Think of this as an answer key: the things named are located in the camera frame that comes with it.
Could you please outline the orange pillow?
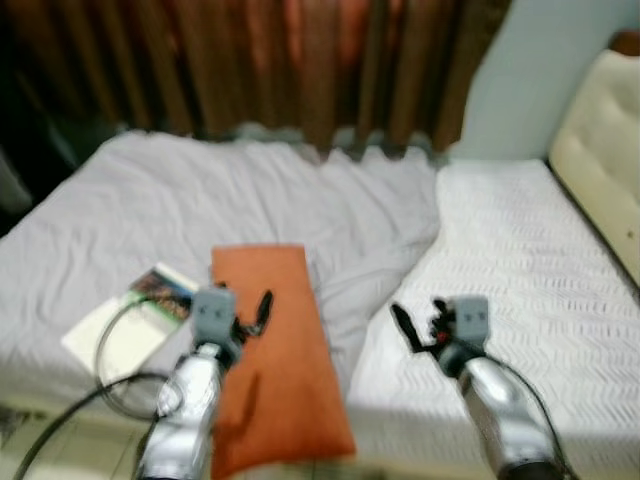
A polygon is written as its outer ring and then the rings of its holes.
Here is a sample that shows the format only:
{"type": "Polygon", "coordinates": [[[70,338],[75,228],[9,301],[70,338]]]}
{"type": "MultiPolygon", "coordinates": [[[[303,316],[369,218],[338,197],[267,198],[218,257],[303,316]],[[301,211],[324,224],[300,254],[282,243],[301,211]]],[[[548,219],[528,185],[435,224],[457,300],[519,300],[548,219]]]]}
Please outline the orange pillow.
{"type": "Polygon", "coordinates": [[[305,250],[297,244],[216,247],[212,279],[236,294],[244,324],[256,319],[262,294],[274,296],[264,332],[248,340],[225,378],[212,435],[212,480],[355,454],[305,250]]]}

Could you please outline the white patterned mattress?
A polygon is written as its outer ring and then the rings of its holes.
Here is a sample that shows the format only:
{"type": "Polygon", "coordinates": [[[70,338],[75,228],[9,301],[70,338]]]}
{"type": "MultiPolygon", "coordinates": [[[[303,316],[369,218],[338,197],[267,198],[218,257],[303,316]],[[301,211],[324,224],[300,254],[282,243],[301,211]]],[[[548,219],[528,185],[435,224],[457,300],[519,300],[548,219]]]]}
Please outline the white patterned mattress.
{"type": "MultiPolygon", "coordinates": [[[[640,312],[608,248],[539,161],[440,169],[440,233],[393,300],[425,328],[438,296],[488,298],[486,348],[547,403],[582,480],[640,479],[640,312]]],[[[456,384],[372,315],[347,392],[358,461],[485,477],[456,384]]]]}

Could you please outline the white book with landscape photo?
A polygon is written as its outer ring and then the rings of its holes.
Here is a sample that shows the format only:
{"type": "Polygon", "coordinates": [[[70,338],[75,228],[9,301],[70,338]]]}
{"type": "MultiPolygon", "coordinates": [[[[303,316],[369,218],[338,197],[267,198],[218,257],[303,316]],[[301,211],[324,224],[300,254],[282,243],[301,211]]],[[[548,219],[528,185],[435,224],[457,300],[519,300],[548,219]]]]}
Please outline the white book with landscape photo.
{"type": "Polygon", "coordinates": [[[127,291],[82,317],[61,338],[73,358],[102,380],[123,378],[146,364],[189,315],[198,283],[159,262],[127,291]]]}

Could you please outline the grey duvet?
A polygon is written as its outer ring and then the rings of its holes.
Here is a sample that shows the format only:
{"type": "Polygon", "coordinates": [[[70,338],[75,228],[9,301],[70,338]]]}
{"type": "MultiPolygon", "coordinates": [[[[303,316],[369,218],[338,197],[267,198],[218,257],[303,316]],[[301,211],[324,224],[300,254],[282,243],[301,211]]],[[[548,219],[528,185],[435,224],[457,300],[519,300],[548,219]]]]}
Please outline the grey duvet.
{"type": "Polygon", "coordinates": [[[0,402],[81,397],[90,370],[61,338],[152,266],[210,283],[212,251],[234,244],[303,247],[347,388],[372,315],[440,229],[416,148],[315,164],[288,143],[120,134],[0,238],[0,402]]]}

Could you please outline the cream padded headboard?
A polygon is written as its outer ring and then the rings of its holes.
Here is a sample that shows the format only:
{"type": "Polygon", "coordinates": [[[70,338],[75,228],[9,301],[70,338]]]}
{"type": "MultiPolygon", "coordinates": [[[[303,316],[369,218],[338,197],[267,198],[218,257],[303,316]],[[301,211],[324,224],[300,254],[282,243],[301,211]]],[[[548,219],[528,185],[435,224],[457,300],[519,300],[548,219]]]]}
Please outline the cream padded headboard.
{"type": "Polygon", "coordinates": [[[550,168],[634,282],[640,264],[640,59],[596,56],[550,146],[550,168]]]}

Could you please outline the rust brown curtain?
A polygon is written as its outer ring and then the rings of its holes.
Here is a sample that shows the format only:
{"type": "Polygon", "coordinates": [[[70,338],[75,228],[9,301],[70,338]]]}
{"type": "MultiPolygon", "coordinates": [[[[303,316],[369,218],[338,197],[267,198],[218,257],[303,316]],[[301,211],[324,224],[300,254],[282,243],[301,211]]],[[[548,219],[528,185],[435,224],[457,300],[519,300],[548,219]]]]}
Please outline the rust brown curtain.
{"type": "Polygon", "coordinates": [[[42,113],[229,136],[294,129],[442,151],[513,0],[0,0],[0,38],[42,113]]]}

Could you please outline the brown wooden bed frame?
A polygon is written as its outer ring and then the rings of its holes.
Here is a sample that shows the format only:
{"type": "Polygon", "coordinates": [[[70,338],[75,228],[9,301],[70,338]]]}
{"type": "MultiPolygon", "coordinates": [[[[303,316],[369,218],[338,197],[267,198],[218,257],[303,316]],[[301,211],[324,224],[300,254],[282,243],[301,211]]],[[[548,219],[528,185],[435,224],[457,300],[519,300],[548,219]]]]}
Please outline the brown wooden bed frame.
{"type": "Polygon", "coordinates": [[[627,58],[640,58],[640,32],[637,29],[623,29],[614,33],[608,49],[627,58]]]}

